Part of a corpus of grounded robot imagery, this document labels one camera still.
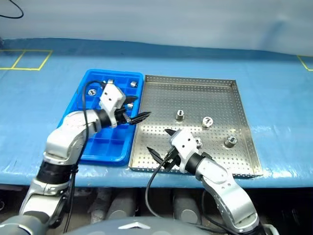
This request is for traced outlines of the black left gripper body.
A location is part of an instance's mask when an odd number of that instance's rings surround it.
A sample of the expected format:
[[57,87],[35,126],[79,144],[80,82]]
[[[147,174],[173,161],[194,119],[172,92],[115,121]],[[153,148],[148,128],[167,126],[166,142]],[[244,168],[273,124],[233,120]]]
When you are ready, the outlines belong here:
[[122,107],[120,109],[116,109],[114,112],[114,116],[115,116],[117,125],[122,125],[122,124],[128,123],[130,121],[129,116],[126,113],[125,107]]

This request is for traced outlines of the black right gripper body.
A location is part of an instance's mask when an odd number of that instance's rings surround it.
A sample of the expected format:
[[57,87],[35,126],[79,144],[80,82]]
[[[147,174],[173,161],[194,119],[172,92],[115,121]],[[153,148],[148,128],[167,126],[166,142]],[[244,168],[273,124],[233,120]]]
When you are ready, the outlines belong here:
[[179,166],[181,162],[179,152],[174,146],[169,149],[164,159],[166,160],[163,164],[163,168],[165,171],[172,170],[174,166]]

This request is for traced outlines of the blue plastic compartment tray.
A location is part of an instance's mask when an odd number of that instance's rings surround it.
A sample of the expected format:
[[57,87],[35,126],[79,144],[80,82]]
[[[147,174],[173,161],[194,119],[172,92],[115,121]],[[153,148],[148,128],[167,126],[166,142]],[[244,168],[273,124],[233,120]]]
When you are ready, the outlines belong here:
[[[137,96],[132,109],[126,109],[130,117],[138,114],[140,99],[143,90],[143,74],[130,71],[114,70],[88,70],[76,89],[63,116],[82,109],[82,90],[84,85],[93,80],[108,81],[114,80],[114,85],[119,87],[126,96]],[[137,87],[132,88],[130,83],[137,82]],[[135,126],[123,124],[112,129],[107,127],[101,132],[94,134],[87,143],[80,163],[90,165],[115,165],[123,166],[129,162],[130,152],[134,139]]]

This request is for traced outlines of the perforated steel tray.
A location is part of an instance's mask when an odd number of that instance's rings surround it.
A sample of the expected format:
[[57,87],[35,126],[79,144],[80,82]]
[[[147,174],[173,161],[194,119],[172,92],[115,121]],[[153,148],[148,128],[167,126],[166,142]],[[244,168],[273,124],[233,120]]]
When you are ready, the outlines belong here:
[[[170,148],[169,135],[164,130],[187,129],[195,138],[201,138],[199,151],[208,153],[235,177],[262,175],[235,80],[147,75],[139,109],[151,114],[136,127],[130,169],[153,171],[157,162],[147,147],[164,157]],[[184,111],[183,121],[176,120],[178,110]],[[202,126],[204,117],[213,119],[211,127]],[[224,145],[229,135],[238,139],[233,148]]]

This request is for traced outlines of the dark rounded grey shape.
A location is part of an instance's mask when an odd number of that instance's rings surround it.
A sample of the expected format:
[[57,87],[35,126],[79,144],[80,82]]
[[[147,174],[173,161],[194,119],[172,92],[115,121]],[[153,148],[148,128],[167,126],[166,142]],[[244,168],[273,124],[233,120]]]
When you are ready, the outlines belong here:
[[106,219],[121,219],[135,216],[137,192],[134,188],[121,190],[112,201]]
[[174,219],[192,224],[201,224],[201,213],[195,199],[186,189],[173,190]]

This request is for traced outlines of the grey robot torso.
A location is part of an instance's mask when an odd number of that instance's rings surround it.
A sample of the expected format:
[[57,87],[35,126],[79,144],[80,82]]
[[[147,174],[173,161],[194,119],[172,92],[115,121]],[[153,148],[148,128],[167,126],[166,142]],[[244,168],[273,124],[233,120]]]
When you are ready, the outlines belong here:
[[148,216],[104,220],[80,227],[65,235],[213,235],[213,233],[180,220]]

